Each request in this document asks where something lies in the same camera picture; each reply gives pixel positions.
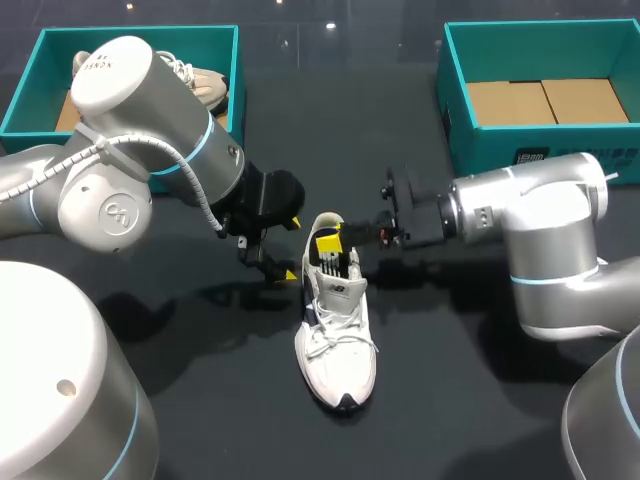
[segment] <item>black table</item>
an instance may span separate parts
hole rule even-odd
[[[364,219],[385,208],[389,165],[446,185],[434,70],[248,75],[248,158],[292,170],[307,189],[303,230],[270,231],[274,255],[298,260],[322,211]],[[598,227],[605,259],[640,253],[637,200],[611,193]],[[4,241],[0,254],[65,275],[98,305],[151,397],[159,480],[569,479],[562,406],[613,345],[526,337],[499,246],[451,244],[407,255],[404,267],[398,253],[365,249],[376,387],[361,414],[335,418],[296,363],[298,285],[264,285],[196,209],[156,198],[148,234],[119,255],[53,236]]]

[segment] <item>sneaker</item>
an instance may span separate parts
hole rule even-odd
[[[337,233],[342,217],[316,218],[302,257],[305,303],[296,356],[311,391],[328,407],[352,410],[369,398],[378,349],[369,332],[367,281],[355,249],[319,253],[316,239]]]
[[[222,113],[219,110],[226,110],[229,86],[224,75],[213,70],[193,68],[190,63],[178,60],[171,52],[159,50],[156,53],[173,69],[178,78],[191,89],[193,94],[207,107],[207,110],[215,110],[217,113]],[[84,65],[84,62],[90,56],[89,52],[81,51],[76,53],[73,57],[72,77],[76,76],[80,71],[80,67]]]

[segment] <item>robotic arm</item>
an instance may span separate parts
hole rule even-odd
[[[269,227],[299,226],[302,185],[288,171],[265,174],[247,161],[146,42],[120,37],[97,49],[76,75],[71,98],[83,123],[64,146],[3,158],[0,237],[51,232],[118,252],[149,224],[153,175],[199,206],[219,237],[238,236],[241,262],[271,280],[292,275],[261,240]]]
[[[342,225],[337,241],[412,249],[502,239],[525,332],[549,341],[619,336],[640,323],[640,258],[609,265],[596,254],[607,180],[587,153],[459,178],[442,194],[389,173],[382,195],[393,210],[373,224]]]

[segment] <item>shoelace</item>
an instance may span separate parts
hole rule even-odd
[[[315,338],[316,335],[319,335],[321,341],[320,345],[318,345],[313,350],[307,350],[307,358],[312,359],[318,357],[340,343],[350,342],[364,342],[368,345],[371,345],[376,353],[378,352],[378,347],[376,347],[376,344],[373,343],[372,340],[365,337],[363,334],[359,333],[361,326],[359,317],[360,307],[356,307],[356,309],[348,315],[343,315],[322,308],[316,298],[313,299],[311,306],[318,313],[319,322],[318,327],[313,330],[312,338]],[[340,319],[343,320],[343,322],[341,322],[336,327],[333,327],[331,325],[331,321],[334,319]]]
[[[178,60],[173,53],[165,50],[158,50],[158,55],[160,55],[167,65],[173,68],[173,73],[175,73],[180,80],[186,85],[191,86],[191,83],[196,77],[193,73],[193,66],[190,63],[185,64],[182,60]]]

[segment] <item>screw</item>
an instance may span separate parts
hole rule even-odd
[[[390,196],[393,195],[393,185],[387,185],[380,190],[380,195],[382,195],[383,200],[387,200]]]

